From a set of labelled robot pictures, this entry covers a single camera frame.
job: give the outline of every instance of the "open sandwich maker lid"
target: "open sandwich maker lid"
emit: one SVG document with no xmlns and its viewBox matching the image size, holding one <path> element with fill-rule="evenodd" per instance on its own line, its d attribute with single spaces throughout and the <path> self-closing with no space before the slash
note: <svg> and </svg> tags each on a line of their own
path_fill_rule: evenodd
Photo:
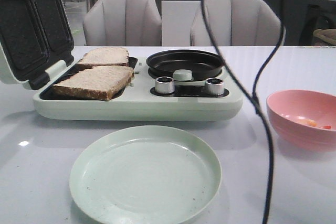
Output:
<svg viewBox="0 0 336 224">
<path fill-rule="evenodd" d="M 0 0 L 0 80 L 37 90 L 46 69 L 73 62 L 74 39 L 61 0 Z"/>
</svg>

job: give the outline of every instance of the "floor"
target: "floor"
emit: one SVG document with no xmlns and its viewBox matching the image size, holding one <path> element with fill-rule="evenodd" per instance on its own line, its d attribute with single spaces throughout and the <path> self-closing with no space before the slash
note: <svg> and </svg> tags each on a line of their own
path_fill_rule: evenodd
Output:
<svg viewBox="0 0 336 224">
<path fill-rule="evenodd" d="M 64 2 L 65 12 L 68 18 L 69 26 L 73 36 L 75 46 L 84 46 L 85 37 L 83 32 L 83 19 L 86 14 L 86 2 L 66 0 Z"/>
</svg>

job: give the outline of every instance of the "pink bowl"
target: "pink bowl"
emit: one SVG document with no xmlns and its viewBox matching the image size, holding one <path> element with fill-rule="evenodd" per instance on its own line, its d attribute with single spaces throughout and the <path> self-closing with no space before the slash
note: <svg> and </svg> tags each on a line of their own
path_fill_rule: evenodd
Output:
<svg viewBox="0 0 336 224">
<path fill-rule="evenodd" d="M 267 113 L 284 140 L 311 151 L 336 150 L 335 96 L 309 90 L 278 91 L 267 98 Z M 330 130 L 320 128 L 327 125 Z"/>
</svg>

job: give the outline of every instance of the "sandwich maker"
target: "sandwich maker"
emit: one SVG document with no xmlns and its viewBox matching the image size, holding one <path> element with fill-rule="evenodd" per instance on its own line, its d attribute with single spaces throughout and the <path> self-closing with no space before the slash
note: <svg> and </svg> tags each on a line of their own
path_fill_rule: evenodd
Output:
<svg viewBox="0 0 336 224">
<path fill-rule="evenodd" d="M 220 121 L 234 117 L 243 94 L 219 57 L 172 50 L 130 54 L 134 78 L 110 101 L 63 97 L 52 84 L 78 72 L 61 0 L 0 0 L 0 80 L 37 90 L 36 111 L 64 120 Z"/>
</svg>

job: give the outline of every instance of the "whole wheat bread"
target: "whole wheat bread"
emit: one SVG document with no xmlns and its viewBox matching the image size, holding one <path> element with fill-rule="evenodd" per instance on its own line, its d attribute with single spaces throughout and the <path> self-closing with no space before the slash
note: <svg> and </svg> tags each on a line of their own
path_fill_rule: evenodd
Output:
<svg viewBox="0 0 336 224">
<path fill-rule="evenodd" d="M 78 69 L 83 70 L 94 66 L 128 66 L 129 53 L 123 47 L 101 47 L 86 53 L 76 63 Z"/>
<path fill-rule="evenodd" d="M 59 95 L 109 101 L 133 76 L 134 71 L 130 67 L 97 66 L 54 84 L 53 91 Z"/>
</svg>

